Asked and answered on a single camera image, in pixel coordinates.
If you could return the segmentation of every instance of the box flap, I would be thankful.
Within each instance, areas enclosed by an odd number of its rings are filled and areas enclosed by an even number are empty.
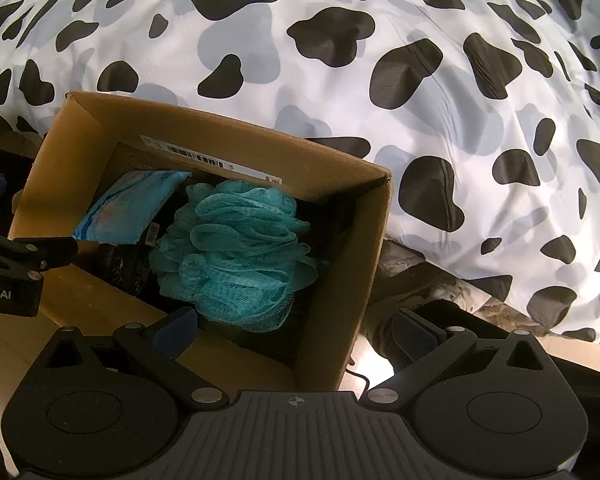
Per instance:
[[[78,103],[65,102],[33,163],[10,237],[73,235],[115,146]]]
[[[140,139],[147,136],[227,160],[282,179],[283,190],[304,200],[317,201],[344,189],[390,178],[385,168],[346,153],[207,112],[91,92],[70,92],[68,99],[83,106],[120,142],[154,150]],[[187,160],[164,153],[171,159]],[[209,165],[203,168],[225,178],[243,178]]]

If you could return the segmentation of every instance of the mesh loofah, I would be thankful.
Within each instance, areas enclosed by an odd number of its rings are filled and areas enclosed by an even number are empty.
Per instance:
[[[195,184],[187,195],[150,255],[160,293],[251,332],[280,327],[293,294],[317,278],[309,246],[298,242],[309,224],[295,218],[296,201],[242,180]]]

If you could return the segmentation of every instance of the metal screw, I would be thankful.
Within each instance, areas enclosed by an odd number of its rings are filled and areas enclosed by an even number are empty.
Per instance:
[[[400,397],[398,392],[394,392],[388,388],[374,388],[373,390],[369,390],[366,396],[371,402],[375,402],[376,404],[391,404]]]
[[[217,388],[198,388],[192,391],[191,399],[200,404],[213,404],[222,400],[222,392]]]

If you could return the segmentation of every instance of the cow print pillow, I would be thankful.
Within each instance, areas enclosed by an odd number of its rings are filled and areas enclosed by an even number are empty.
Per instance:
[[[600,0],[0,0],[0,130],[71,89],[385,166],[387,237],[600,342]]]

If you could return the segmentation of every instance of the ridged plastic surface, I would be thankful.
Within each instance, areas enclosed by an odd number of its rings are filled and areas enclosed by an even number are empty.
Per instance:
[[[194,415],[170,450],[119,478],[478,479],[430,456],[400,416],[361,408],[350,392],[243,392],[225,410]],[[548,478],[572,477],[556,473]],[[42,477],[25,474],[21,480]]]

